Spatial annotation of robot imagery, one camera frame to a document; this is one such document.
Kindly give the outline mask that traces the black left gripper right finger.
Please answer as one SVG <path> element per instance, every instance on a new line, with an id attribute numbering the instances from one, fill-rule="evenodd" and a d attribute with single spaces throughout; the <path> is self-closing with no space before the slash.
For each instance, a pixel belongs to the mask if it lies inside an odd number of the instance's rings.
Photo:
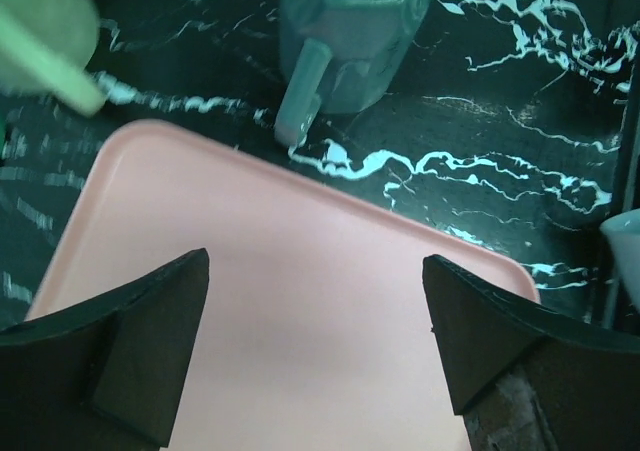
<path id="1" fill-rule="evenodd" d="M 636 450 L 639 339 L 512 294 L 442 256 L 423 287 L 474 450 Z"/>

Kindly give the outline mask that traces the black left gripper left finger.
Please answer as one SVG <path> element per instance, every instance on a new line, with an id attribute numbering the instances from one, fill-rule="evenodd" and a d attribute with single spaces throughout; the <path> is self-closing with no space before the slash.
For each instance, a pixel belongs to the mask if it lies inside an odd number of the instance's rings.
<path id="1" fill-rule="evenodd" d="M 168 447 L 208 286 L 209 255 L 196 249 L 2 330 L 2 449 Z"/>

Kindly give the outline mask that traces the grey faceted mug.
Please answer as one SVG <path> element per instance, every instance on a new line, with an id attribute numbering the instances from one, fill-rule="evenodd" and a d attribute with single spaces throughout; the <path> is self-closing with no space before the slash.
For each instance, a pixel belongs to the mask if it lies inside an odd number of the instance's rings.
<path id="1" fill-rule="evenodd" d="M 378 102 L 430 0 L 279 0 L 279 63 L 287 89 L 274 133 L 298 146 L 315 117 Z"/>

